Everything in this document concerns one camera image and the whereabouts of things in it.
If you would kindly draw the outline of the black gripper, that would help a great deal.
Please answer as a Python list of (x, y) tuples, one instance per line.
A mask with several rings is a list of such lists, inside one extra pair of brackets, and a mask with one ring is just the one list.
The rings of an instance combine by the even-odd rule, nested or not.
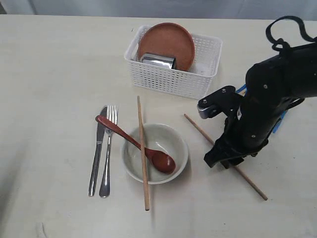
[(210, 168), (221, 163), (229, 169), (244, 162), (243, 157), (258, 153), (289, 104), (289, 99), (268, 105), (244, 98), (234, 117), (228, 118), (223, 135), (205, 154), (204, 161)]

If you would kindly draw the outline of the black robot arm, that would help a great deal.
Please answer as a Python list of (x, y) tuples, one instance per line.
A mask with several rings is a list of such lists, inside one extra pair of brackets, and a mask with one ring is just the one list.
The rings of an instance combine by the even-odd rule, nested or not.
[(198, 102), (201, 118), (224, 113), (224, 132), (204, 156), (209, 167), (226, 167), (256, 156), (284, 111), (317, 95), (317, 45), (298, 46), (254, 64), (246, 73), (244, 96), (224, 86)]

